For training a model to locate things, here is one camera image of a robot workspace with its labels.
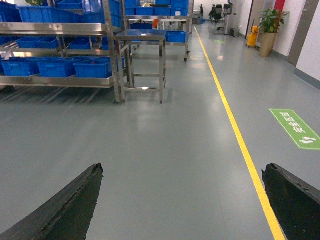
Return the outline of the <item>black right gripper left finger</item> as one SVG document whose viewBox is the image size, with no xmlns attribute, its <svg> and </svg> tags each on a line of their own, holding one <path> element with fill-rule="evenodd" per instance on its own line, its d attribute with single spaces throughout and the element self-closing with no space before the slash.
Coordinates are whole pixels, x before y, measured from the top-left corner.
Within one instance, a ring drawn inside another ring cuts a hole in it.
<svg viewBox="0 0 320 240">
<path fill-rule="evenodd" d="M 87 168 L 47 202 L 0 234 L 2 240 L 85 240 L 103 178 L 101 163 Z"/>
</svg>

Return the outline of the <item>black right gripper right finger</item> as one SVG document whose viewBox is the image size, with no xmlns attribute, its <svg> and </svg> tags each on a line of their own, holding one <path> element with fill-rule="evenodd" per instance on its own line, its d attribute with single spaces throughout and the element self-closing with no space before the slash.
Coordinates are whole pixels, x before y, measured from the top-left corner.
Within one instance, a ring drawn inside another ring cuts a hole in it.
<svg viewBox="0 0 320 240">
<path fill-rule="evenodd" d="M 278 164 L 262 171 L 265 191 L 288 240 L 320 238 L 320 191 Z"/>
</svg>

